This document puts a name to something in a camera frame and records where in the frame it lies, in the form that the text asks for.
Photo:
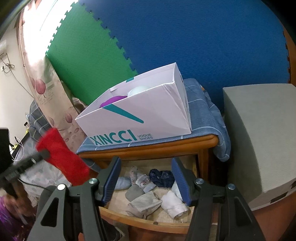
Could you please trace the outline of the light blue rolled underwear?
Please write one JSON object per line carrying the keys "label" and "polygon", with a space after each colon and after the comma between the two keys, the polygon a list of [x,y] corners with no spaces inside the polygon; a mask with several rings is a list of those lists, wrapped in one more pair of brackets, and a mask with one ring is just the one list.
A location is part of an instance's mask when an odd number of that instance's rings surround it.
{"label": "light blue rolled underwear", "polygon": [[129,177],[119,177],[114,190],[125,190],[132,185]]}

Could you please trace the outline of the white XINCCI shoe box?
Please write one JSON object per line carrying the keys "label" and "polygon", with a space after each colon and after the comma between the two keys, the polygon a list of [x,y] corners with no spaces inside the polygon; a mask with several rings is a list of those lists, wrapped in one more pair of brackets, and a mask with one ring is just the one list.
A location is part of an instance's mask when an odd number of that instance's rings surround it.
{"label": "white XINCCI shoe box", "polygon": [[[128,92],[137,86],[149,89],[128,97]],[[100,108],[100,104],[118,95],[127,97]],[[98,147],[192,132],[187,93],[176,63],[142,73],[107,89],[75,121]]]}

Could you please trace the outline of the red underwear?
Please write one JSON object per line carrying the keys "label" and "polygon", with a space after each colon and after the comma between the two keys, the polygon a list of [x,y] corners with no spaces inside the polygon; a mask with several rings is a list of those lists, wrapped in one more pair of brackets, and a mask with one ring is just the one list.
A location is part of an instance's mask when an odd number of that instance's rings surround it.
{"label": "red underwear", "polygon": [[90,168],[64,142],[56,128],[49,129],[37,143],[38,152],[47,152],[45,160],[59,169],[73,185],[84,184],[90,176]]}

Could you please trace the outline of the grey cabinet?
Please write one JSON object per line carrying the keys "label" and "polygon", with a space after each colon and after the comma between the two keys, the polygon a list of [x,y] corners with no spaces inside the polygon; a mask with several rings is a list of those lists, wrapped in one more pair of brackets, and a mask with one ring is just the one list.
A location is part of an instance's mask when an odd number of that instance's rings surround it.
{"label": "grey cabinet", "polygon": [[230,181],[252,210],[295,192],[295,86],[225,87],[225,124],[231,140]]}

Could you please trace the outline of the white bra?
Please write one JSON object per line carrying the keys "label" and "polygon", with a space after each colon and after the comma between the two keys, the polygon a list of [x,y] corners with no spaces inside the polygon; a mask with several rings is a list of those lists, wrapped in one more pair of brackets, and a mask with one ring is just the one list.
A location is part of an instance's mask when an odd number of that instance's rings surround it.
{"label": "white bra", "polygon": [[130,97],[130,96],[139,94],[139,93],[141,93],[143,91],[146,91],[148,89],[149,89],[149,87],[147,87],[147,86],[137,86],[137,87],[133,88],[132,90],[130,90],[128,92],[127,96]]}

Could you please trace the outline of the green foam mat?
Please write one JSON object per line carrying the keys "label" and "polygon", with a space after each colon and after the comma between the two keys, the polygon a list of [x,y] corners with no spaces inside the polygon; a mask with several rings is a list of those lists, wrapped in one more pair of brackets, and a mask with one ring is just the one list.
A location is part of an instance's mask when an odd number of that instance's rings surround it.
{"label": "green foam mat", "polygon": [[91,104],[107,89],[137,75],[116,38],[80,3],[71,4],[46,56],[75,97]]}

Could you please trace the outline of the blue foam mat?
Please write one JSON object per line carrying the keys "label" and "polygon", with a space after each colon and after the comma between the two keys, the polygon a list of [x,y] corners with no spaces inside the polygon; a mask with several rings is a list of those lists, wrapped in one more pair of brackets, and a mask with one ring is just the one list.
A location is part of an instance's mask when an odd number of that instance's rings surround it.
{"label": "blue foam mat", "polygon": [[224,87],[287,83],[283,26],[262,1],[81,1],[138,73],[177,63],[220,109]]}

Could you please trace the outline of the purple underwear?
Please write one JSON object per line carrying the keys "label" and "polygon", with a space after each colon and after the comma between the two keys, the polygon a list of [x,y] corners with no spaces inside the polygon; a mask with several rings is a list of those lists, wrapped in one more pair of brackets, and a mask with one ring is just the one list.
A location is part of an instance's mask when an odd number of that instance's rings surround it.
{"label": "purple underwear", "polygon": [[110,105],[110,104],[112,104],[114,102],[117,102],[119,100],[125,99],[126,97],[127,97],[126,95],[114,96],[114,97],[108,99],[107,101],[103,102],[102,104],[100,104],[100,108],[103,108],[103,107],[105,107],[107,105]]}

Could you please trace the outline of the wooden nightstand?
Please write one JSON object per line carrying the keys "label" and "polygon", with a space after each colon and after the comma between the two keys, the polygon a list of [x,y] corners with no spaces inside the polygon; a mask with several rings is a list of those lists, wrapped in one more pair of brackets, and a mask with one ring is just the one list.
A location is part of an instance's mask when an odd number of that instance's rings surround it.
{"label": "wooden nightstand", "polygon": [[194,156],[194,173],[205,180],[208,179],[209,149],[218,144],[216,135],[206,135],[195,138],[103,151],[89,151],[79,154],[79,157],[92,159],[101,167],[113,156],[119,156],[123,161],[164,159],[181,156]]}

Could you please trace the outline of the wooden drawer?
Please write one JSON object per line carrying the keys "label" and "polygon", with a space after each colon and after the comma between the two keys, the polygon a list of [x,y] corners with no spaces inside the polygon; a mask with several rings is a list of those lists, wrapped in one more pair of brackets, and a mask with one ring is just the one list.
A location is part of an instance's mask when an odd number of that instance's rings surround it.
{"label": "wooden drawer", "polygon": [[170,171],[171,159],[123,160],[121,177],[137,173],[131,189],[116,190],[106,207],[100,208],[102,218],[125,225],[163,233],[185,235],[188,232],[193,209],[186,207],[171,188],[147,185],[148,192],[139,190],[152,169]]}

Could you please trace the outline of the pink floral curtain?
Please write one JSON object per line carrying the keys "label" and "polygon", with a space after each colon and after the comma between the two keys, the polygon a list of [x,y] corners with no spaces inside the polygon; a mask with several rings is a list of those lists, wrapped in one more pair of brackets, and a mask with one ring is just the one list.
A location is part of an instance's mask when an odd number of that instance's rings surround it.
{"label": "pink floral curtain", "polygon": [[75,119],[86,105],[60,80],[46,56],[50,41],[73,1],[29,1],[20,14],[18,47],[30,91],[48,124],[77,152],[86,138]]}

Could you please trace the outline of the blue checked cloth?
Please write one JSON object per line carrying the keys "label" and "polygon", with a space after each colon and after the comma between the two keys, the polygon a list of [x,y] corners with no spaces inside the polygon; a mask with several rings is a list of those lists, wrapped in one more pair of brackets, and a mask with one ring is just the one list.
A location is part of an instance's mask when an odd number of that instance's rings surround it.
{"label": "blue checked cloth", "polygon": [[93,144],[90,138],[86,138],[82,145],[79,147],[77,154],[89,151],[104,151],[119,148],[131,148],[153,144],[169,143],[213,134],[216,135],[219,139],[218,144],[214,147],[214,154],[220,161],[227,161],[230,157],[231,142],[220,110],[211,101],[208,92],[206,90],[202,90],[201,85],[196,79],[185,79],[184,86],[189,102],[192,124],[191,134],[158,140],[147,140],[139,143],[135,142],[131,144],[118,144],[106,147],[98,147]]}

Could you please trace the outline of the beige dotted underwear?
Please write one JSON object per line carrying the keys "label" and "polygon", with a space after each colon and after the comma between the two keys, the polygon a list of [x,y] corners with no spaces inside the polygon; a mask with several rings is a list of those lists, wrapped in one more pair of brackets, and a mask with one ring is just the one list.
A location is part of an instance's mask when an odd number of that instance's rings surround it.
{"label": "beige dotted underwear", "polygon": [[126,213],[132,217],[146,219],[161,206],[161,203],[162,201],[150,191],[130,202]]}

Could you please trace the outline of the navy patterned underwear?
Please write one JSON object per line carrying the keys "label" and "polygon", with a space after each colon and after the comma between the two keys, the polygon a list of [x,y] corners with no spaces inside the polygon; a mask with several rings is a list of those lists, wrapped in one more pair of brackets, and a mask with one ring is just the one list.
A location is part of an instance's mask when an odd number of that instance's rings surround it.
{"label": "navy patterned underwear", "polygon": [[151,169],[149,171],[149,178],[159,188],[172,188],[175,182],[173,173],[169,170],[159,171],[158,169]]}

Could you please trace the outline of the grey plaid bedding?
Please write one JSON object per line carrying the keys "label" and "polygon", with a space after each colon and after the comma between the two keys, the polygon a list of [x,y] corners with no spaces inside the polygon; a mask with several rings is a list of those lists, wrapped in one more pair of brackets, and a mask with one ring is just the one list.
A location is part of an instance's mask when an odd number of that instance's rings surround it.
{"label": "grey plaid bedding", "polygon": [[30,137],[36,142],[52,127],[35,100],[30,105],[28,122]]}

